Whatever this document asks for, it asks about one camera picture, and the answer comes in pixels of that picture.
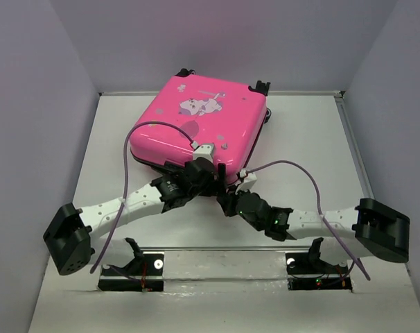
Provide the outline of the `pink hard-shell suitcase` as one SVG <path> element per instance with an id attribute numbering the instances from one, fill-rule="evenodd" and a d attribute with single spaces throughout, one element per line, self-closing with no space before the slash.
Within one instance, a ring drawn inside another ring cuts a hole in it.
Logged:
<path id="1" fill-rule="evenodd" d="M 129 140 L 134 159 L 160 171 L 192 160 L 189 142 L 213 144 L 215 164 L 226 166 L 228 183 L 237 179 L 270 118 L 269 82 L 255 86 L 197 75 L 181 69 L 139 117 Z"/>

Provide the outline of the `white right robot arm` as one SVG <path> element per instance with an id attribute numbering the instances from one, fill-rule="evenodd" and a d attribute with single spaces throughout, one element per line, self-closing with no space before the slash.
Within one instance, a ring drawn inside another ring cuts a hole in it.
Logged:
<path id="1" fill-rule="evenodd" d="M 410 219 L 372 198 L 323 214 L 274 207 L 250 191 L 223 194 L 217 201 L 225 216 L 239 216 L 275 241 L 313 239 L 307 263 L 316 272 L 352 258 L 409 260 Z"/>

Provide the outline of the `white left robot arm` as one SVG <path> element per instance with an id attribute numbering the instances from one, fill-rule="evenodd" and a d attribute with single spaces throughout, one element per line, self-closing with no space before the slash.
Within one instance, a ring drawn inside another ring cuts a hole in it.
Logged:
<path id="1" fill-rule="evenodd" d="M 141 268 L 142 252 L 134 239 L 113 239 L 117 228 L 185 206 L 197 196 L 216 195 L 226 181 L 226 166 L 199 157 L 183 169 L 163 175 L 124 197 L 77 208 L 61 206 L 43 235 L 61 276 L 85 266 L 115 265 L 127 274 Z"/>

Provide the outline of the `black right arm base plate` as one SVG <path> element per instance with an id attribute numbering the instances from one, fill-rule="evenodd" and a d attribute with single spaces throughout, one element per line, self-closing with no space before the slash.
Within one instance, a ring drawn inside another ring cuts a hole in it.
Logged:
<path id="1" fill-rule="evenodd" d="M 308 253 L 286 253 L 286 273 L 289 291 L 352 291 L 351 269 L 311 262 Z"/>

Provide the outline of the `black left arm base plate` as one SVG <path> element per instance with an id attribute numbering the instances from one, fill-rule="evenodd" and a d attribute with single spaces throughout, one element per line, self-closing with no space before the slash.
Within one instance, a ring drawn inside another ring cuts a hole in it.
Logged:
<path id="1" fill-rule="evenodd" d="M 112 292 L 162 292 L 164 252 L 148 251 L 124 267 L 103 266 L 97 287 Z"/>

